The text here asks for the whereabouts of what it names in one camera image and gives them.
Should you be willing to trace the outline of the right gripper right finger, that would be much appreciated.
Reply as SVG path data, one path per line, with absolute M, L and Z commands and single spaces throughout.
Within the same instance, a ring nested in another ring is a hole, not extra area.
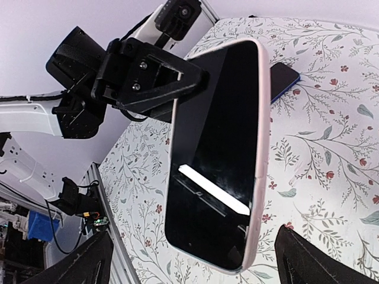
M 281 284 L 344 284 L 376 281 L 329 257 L 294 230 L 282 226 L 275 239 Z

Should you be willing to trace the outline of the black smartphone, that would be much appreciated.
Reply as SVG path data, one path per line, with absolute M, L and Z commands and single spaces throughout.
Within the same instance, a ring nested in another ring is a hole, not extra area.
M 207 88 L 176 100 L 172 118 L 165 237 L 177 250 L 235 275 L 254 261 L 269 152 L 267 53 L 253 39 L 189 58 Z

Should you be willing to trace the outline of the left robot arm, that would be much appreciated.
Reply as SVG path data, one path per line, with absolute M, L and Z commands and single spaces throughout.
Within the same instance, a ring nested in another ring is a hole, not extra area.
M 90 139 L 108 107 L 134 122 L 148 118 L 169 122 L 174 100 L 199 93 L 208 74 L 166 51 L 168 41 L 166 34 L 151 43 L 127 34 L 104 49 L 74 28 L 46 64 L 62 91 L 1 97 L 1 173 L 38 190 L 48 204 L 76 205 L 77 185 L 66 177 L 56 181 L 53 173 L 19 149 L 12 133 Z

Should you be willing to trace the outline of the blue smartphone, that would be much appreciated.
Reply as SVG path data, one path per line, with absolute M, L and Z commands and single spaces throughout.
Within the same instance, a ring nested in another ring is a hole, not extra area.
M 274 64 L 270 71 L 271 104 L 273 104 L 300 80 L 300 74 L 281 62 Z

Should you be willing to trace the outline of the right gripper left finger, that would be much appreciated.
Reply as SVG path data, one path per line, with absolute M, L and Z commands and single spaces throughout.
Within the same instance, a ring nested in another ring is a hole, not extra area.
M 108 284 L 113 256 L 109 233 L 96 233 L 64 259 L 29 278 L 29 284 Z

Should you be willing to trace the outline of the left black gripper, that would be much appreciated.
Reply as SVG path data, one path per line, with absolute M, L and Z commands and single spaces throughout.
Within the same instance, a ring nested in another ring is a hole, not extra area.
M 91 98 L 136 114 L 168 114 L 175 99 L 196 96 L 208 80 L 208 72 L 190 61 L 161 60 L 150 43 L 116 38 L 95 75 Z

